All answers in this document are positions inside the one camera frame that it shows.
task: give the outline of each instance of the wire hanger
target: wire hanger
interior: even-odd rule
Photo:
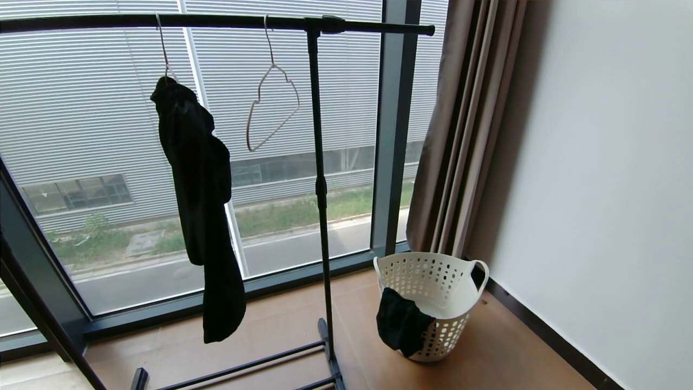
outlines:
[[[168,77],[168,72],[171,72],[171,76],[173,77],[173,80],[178,82],[178,77],[176,77],[175,72],[173,71],[173,68],[171,68],[170,63],[168,62],[168,56],[166,55],[166,45],[164,44],[164,30],[161,28],[161,19],[159,18],[159,13],[156,12],[155,15],[157,16],[157,30],[159,31],[159,37],[161,37],[161,50],[164,52],[164,62],[166,63],[166,70],[164,72],[164,77]]]
[[[286,72],[284,71],[284,69],[280,68],[276,63],[274,63],[274,53],[272,52],[272,43],[270,42],[270,34],[267,32],[267,15],[265,15],[265,37],[267,38],[267,45],[270,47],[270,61],[271,61],[272,63],[270,64],[270,67],[267,69],[267,71],[265,72],[265,74],[263,74],[262,78],[260,79],[260,83],[258,84],[258,97],[257,97],[257,99],[253,100],[253,103],[250,105],[250,112],[248,112],[248,121],[247,121],[246,124],[245,124],[245,142],[246,142],[246,144],[247,144],[247,146],[248,146],[248,150],[251,151],[251,152],[255,152],[256,150],[258,150],[258,149],[260,148],[260,146],[264,145],[267,141],[269,141],[270,138],[272,138],[272,136],[273,136],[274,134],[276,134],[277,131],[279,131],[279,129],[280,129],[282,126],[284,126],[284,124],[285,124],[289,119],[291,119],[291,117],[293,117],[294,114],[296,113],[296,111],[298,111],[299,108],[301,107],[301,101],[300,101],[300,99],[299,99],[299,91],[296,89],[296,85],[294,85],[294,82],[291,81],[291,79],[290,79],[289,76],[286,74]],[[261,88],[262,88],[262,83],[265,82],[265,79],[267,78],[267,75],[270,74],[270,72],[272,71],[272,69],[277,69],[277,70],[279,70],[279,71],[284,75],[284,80],[285,80],[287,83],[291,84],[291,88],[294,89],[294,93],[296,94],[296,108],[289,114],[288,117],[286,117],[286,119],[284,119],[284,120],[279,124],[279,126],[277,126],[277,127],[276,127],[265,139],[263,139],[262,142],[260,142],[259,144],[257,144],[257,146],[252,147],[252,146],[250,146],[250,119],[251,119],[252,116],[253,116],[253,109],[255,108],[255,105],[260,103],[260,100],[261,100],[261,92],[260,92],[260,91],[261,91]]]

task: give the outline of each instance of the curtain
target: curtain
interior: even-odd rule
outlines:
[[[407,223],[412,251],[461,257],[507,95],[525,0],[450,0]]]

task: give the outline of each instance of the baseboard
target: baseboard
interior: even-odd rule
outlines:
[[[563,337],[542,321],[522,303],[505,291],[492,278],[486,284],[486,290],[498,299],[512,314],[541,338],[549,347],[558,353],[569,365],[580,373],[597,390],[624,390],[607,374],[597,367],[585,355],[570,345]]]

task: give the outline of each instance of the black clothes rack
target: black clothes rack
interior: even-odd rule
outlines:
[[[283,359],[307,350],[323,348],[327,357],[331,376],[300,388],[299,390],[318,389],[328,384],[334,384],[337,390],[345,390],[344,380],[335,355],[335,341],[332,320],[332,295],[330,287],[330,264],[327,236],[327,182],[325,180],[322,123],[320,119],[320,88],[317,64],[317,38],[321,33],[338,34],[345,31],[367,33],[410,33],[417,35],[433,35],[434,26],[419,26],[411,24],[388,24],[376,22],[351,22],[334,16],[323,17],[264,17],[235,16],[235,15],[192,15],[192,14],[162,14],[159,15],[160,25],[165,27],[213,27],[213,28],[273,28],[277,30],[303,30],[308,40],[308,59],[310,65],[310,95],[313,103],[313,132],[315,136],[315,165],[317,180],[315,194],[320,224],[320,244],[322,247],[322,273],[325,285],[325,306],[327,320],[320,318],[317,328],[321,339],[292,350],[287,350],[273,356],[268,356],[254,362],[242,364],[223,371],[204,375],[164,387],[160,390],[175,390],[199,384],[222,376],[260,366],[274,360]],[[66,17],[38,17],[30,19],[1,20],[0,33],[18,33],[28,31],[47,31],[75,28],[127,28],[127,27],[158,27],[156,15],[83,15]],[[85,376],[99,388],[100,380],[88,368],[83,371]],[[135,372],[131,390],[144,390],[148,379],[147,371],[138,368]]]

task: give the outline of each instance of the road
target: road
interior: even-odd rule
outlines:
[[[407,213],[401,212],[397,237],[405,237]],[[330,256],[362,251],[370,246],[370,219],[333,224],[328,231]],[[244,245],[250,276],[318,261],[320,233],[311,230],[285,237],[268,237]],[[181,256],[168,262],[77,280],[77,290],[94,314],[185,294],[204,286],[202,267]],[[32,328],[31,320],[11,295],[0,298],[0,334]]]

